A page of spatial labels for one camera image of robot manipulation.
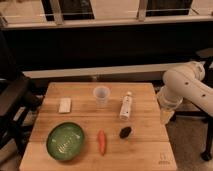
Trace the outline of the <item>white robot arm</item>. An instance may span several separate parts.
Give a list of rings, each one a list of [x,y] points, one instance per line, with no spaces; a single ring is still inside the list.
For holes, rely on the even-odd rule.
[[[184,99],[213,117],[213,88],[202,82],[204,77],[204,66],[196,61],[170,68],[163,74],[164,85],[157,93],[162,124],[169,122]]]

